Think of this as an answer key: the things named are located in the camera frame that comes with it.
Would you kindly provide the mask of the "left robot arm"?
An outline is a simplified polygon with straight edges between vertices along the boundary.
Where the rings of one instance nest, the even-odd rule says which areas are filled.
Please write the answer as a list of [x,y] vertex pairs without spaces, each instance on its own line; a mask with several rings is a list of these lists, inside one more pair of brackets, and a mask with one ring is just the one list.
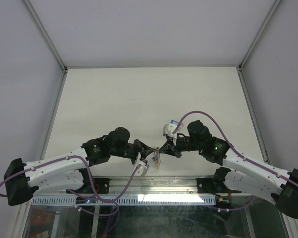
[[108,162],[112,156],[130,159],[134,166],[133,174],[143,175],[148,168],[146,158],[153,148],[138,139],[129,143],[129,139],[129,131],[118,127],[58,157],[33,162],[14,159],[3,176],[6,194],[0,193],[0,196],[7,198],[10,206],[16,206],[43,193],[62,190],[90,192],[94,180],[89,168]]

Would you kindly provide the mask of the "large steel keyring yellow handle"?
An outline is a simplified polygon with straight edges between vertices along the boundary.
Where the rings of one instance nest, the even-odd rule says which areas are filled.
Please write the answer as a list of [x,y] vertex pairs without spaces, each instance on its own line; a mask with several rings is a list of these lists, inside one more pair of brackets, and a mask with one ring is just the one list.
[[159,153],[159,147],[154,147],[153,148],[153,155],[152,155],[152,160],[155,164],[155,167],[157,169],[160,168],[160,165],[161,165],[161,158],[160,158],[160,153]]

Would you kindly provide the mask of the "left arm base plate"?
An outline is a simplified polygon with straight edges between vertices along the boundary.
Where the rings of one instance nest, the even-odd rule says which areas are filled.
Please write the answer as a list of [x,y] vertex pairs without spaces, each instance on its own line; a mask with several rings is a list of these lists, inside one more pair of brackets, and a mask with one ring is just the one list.
[[[108,194],[110,187],[110,178],[94,178],[94,188],[98,194]],[[72,191],[78,194],[93,194],[89,180],[82,180],[83,184],[76,190]]]

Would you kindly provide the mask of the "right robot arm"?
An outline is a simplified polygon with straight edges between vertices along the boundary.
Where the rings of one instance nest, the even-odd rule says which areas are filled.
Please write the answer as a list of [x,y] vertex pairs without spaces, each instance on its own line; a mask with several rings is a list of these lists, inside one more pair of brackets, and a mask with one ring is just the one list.
[[165,144],[159,153],[180,158],[182,152],[197,151],[210,163],[218,164],[212,177],[214,190],[226,189],[262,198],[283,214],[298,219],[298,169],[288,171],[255,161],[232,148],[225,140],[212,136],[199,120],[189,123],[187,136],[175,124],[163,127]]

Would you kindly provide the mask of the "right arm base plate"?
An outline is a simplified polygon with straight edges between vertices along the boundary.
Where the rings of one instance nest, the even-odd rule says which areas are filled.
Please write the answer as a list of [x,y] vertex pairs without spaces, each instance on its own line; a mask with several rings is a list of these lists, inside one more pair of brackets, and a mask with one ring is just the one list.
[[213,182],[212,178],[196,178],[196,183],[199,194],[210,193],[219,196],[220,194],[228,194],[229,192],[222,184]]

